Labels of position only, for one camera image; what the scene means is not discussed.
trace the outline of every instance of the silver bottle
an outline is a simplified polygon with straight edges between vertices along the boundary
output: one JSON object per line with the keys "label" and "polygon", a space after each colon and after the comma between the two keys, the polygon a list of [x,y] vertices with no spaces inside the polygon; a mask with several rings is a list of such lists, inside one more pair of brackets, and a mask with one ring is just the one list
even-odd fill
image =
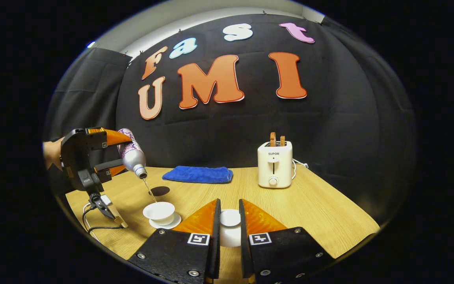
{"label": "silver bottle", "polygon": [[125,135],[131,137],[132,142],[126,144],[120,144],[119,154],[122,160],[124,161],[124,166],[128,171],[134,172],[138,178],[144,179],[148,175],[146,173],[146,157],[145,153],[139,147],[139,144],[134,139],[132,131],[127,128],[122,128],[119,130],[119,133],[124,133]]}

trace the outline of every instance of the toaster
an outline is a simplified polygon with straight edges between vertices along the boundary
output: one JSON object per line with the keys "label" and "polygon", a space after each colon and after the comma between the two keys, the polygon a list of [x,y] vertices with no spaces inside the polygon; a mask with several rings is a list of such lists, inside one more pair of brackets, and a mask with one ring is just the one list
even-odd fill
{"label": "toaster", "polygon": [[292,183],[292,143],[265,142],[257,151],[258,183],[261,187],[281,189]]}

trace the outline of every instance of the pink letter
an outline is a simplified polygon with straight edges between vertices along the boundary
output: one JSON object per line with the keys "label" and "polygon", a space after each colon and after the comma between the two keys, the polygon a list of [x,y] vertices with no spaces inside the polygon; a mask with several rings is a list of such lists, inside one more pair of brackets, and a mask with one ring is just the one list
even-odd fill
{"label": "pink letter", "polygon": [[304,41],[305,43],[314,43],[315,42],[315,40],[313,38],[307,37],[302,33],[303,31],[306,31],[305,28],[297,27],[293,23],[279,24],[279,26],[287,28],[288,32],[290,32],[290,34],[293,37],[297,38],[300,41]]}

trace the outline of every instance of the screw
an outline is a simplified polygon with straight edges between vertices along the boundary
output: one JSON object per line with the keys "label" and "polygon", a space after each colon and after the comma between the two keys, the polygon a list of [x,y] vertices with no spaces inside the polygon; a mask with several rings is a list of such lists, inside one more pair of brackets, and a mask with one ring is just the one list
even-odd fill
{"label": "screw", "polygon": [[197,270],[189,270],[189,275],[192,277],[199,276],[199,272]]}

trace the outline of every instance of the human hand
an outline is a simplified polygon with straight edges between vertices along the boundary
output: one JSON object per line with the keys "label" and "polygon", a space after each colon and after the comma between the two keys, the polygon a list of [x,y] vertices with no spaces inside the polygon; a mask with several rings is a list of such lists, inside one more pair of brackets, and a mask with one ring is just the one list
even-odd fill
{"label": "human hand", "polygon": [[61,142],[64,139],[55,141],[55,142],[44,142],[43,143],[43,157],[45,158],[45,166],[47,169],[54,164],[58,169],[63,170],[61,167],[61,160],[59,158],[61,154]]}

